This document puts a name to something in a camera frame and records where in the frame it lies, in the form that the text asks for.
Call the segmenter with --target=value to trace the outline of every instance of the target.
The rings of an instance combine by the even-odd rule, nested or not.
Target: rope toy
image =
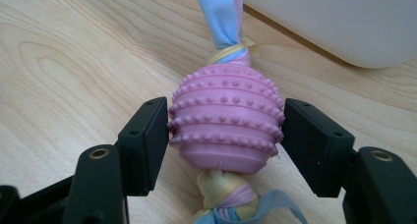
[[[283,139],[283,101],[274,82],[254,70],[256,45],[241,38],[243,0],[199,0],[217,51],[208,65],[188,75],[173,93],[169,144],[193,167],[204,210],[195,224],[261,223],[268,212],[302,212],[284,192],[261,197],[241,174],[256,174]]]

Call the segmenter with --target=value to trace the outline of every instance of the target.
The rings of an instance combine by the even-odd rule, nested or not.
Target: white plastic object
[[[245,0],[338,58],[378,69],[417,57],[417,0]]]

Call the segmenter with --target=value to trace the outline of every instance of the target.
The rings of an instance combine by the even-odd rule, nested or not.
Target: wooden table
[[[283,97],[317,106],[356,137],[417,173],[417,60],[382,70],[350,66],[245,14],[261,45],[254,68]],[[0,184],[27,196],[74,174],[87,148],[114,143],[147,100],[170,97],[213,46],[197,0],[0,0]],[[317,198],[280,147],[248,176],[262,194],[288,192],[310,223],[344,223],[339,198]],[[156,189],[129,198],[131,223],[187,223],[203,206],[198,171],[168,148]],[[297,223],[274,211],[267,223]]]

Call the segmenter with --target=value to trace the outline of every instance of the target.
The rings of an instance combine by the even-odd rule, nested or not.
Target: yellow fabric
[[[206,170],[199,174],[197,183],[205,197],[205,210],[198,212],[194,216],[193,222],[201,215],[216,208],[229,194],[248,182],[237,173]],[[241,220],[250,219],[257,213],[258,205],[258,196],[254,195],[249,203],[235,207],[235,211]]]
[[[234,52],[242,50],[246,47],[249,48],[252,55],[254,55],[254,56],[259,55],[259,53],[260,53],[259,45],[255,41],[251,40],[250,38],[243,37],[242,40],[241,40],[241,43],[215,51],[211,55],[211,57],[208,59],[208,65],[212,65],[212,64],[216,63],[217,61],[221,60],[222,58],[224,58],[228,55],[231,55]]]

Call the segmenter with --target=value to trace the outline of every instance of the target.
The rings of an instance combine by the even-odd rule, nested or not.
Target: tabletop
[[[392,151],[417,174],[416,59],[354,67],[252,12],[243,32],[261,47],[253,67],[283,98],[315,105],[355,149]],[[213,50],[197,0],[0,0],[0,184],[27,196],[73,175],[84,150],[115,143],[144,102],[170,98]],[[310,223],[345,223],[344,193],[316,197],[278,149],[246,176],[254,190],[286,191]],[[155,190],[128,198],[131,223],[187,223],[203,207],[198,172],[168,146]],[[266,223],[298,221],[279,209]]]

